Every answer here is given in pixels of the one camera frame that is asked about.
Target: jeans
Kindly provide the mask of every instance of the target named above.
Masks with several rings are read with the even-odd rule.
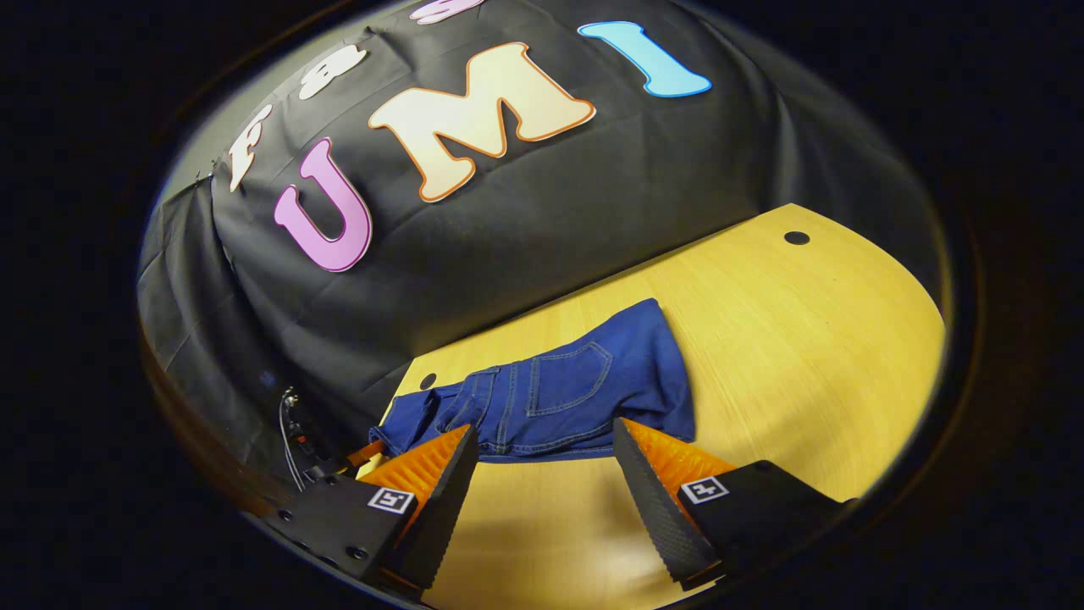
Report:
[[[398,397],[369,438],[397,456],[473,424],[481,462],[604,457],[616,417],[682,441],[696,436],[685,363],[654,298],[568,346]]]

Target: letter m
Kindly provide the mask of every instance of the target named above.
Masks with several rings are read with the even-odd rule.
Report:
[[[456,158],[438,135],[498,158],[507,150],[501,103],[519,120],[516,137],[537,142],[583,125],[595,115],[591,102],[569,95],[527,56],[527,44],[493,47],[467,62],[467,93],[453,95],[411,88],[369,118],[387,127],[422,172],[418,195],[440,200],[474,176],[470,158]]]

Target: wooden table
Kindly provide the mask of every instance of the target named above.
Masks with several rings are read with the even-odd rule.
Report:
[[[801,231],[803,245],[784,234]],[[681,348],[696,445],[771,459],[826,495],[865,493],[922,416],[944,326],[906,269],[788,205],[414,360],[416,392],[568,343],[655,297]],[[441,609],[657,608],[672,583],[612,457],[479,464],[434,587]]]

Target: wire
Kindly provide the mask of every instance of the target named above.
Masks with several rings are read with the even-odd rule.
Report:
[[[297,491],[304,492],[305,483],[301,481],[301,475],[297,470],[297,465],[294,464],[294,455],[289,451],[289,440],[286,438],[286,425],[282,420],[282,408],[286,404],[286,397],[288,394],[289,390],[286,390],[279,401],[279,430],[282,431],[282,442],[286,450],[286,468],[289,470],[289,476],[294,479],[294,484],[297,485]]]

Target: orange ridged pad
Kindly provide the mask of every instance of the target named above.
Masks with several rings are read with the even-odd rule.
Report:
[[[629,430],[629,434],[632,436],[633,441],[636,442],[640,452],[644,454],[647,463],[651,465],[655,476],[659,478],[659,482],[666,488],[667,493],[670,494],[670,498],[685,514],[685,518],[695,525],[696,522],[693,521],[688,511],[685,510],[681,501],[678,499],[678,492],[681,490],[682,484],[730,472],[735,467],[688,443],[683,443],[669,434],[663,434],[654,428],[648,428],[623,417],[620,419],[624,424],[625,429]]]
[[[455,447],[460,445],[460,440],[467,433],[469,425],[463,425],[455,430],[446,432],[433,441],[423,443],[403,455],[389,460],[376,470],[363,476],[359,481],[411,492],[417,498],[417,508],[414,515],[406,521],[403,533],[410,529],[417,516],[425,508],[433,494],[434,488],[440,481],[440,476],[444,473],[444,468],[452,459]]]

